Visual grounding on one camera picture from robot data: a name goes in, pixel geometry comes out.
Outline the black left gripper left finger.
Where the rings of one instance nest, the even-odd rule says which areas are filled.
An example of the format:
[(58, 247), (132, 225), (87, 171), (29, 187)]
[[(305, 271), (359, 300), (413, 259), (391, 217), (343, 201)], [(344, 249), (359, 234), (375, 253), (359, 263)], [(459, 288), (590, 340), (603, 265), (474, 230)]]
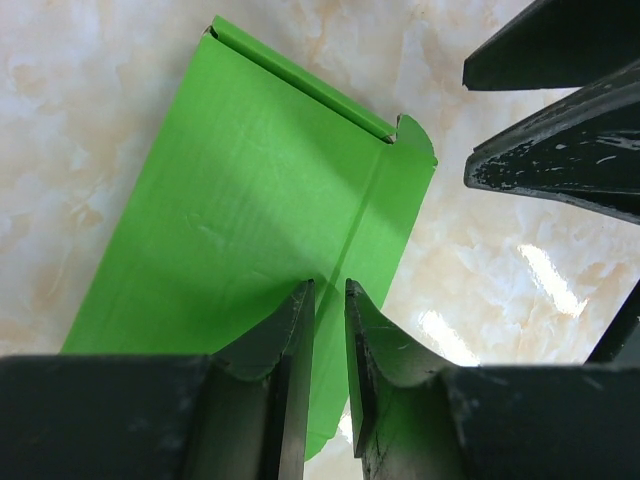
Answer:
[(315, 285), (213, 354), (1, 361), (5, 479), (299, 479)]

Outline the green paper box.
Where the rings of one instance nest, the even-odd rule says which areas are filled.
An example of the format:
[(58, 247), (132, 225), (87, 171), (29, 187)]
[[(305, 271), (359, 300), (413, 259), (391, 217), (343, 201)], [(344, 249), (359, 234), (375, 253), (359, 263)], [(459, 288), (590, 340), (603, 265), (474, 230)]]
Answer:
[(214, 352), (313, 280), (314, 456), (347, 402), (345, 282), (384, 302), (436, 166), (411, 116), (386, 122), (216, 17), (63, 351)]

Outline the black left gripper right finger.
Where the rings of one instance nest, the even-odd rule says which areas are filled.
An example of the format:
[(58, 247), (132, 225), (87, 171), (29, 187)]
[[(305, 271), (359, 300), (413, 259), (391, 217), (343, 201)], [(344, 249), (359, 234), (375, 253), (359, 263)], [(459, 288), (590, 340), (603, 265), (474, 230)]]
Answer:
[(587, 360), (459, 366), (348, 280), (353, 447), (368, 479), (635, 479), (639, 295)]

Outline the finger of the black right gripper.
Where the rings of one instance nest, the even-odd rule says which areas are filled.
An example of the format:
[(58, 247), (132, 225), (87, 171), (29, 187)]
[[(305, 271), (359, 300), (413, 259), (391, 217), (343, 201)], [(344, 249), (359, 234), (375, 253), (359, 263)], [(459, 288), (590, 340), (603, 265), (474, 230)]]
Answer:
[(639, 221), (639, 64), (633, 62), (475, 147), (467, 187)]
[(638, 59), (638, 1), (534, 1), (465, 59), (462, 83), (472, 91), (576, 88)]

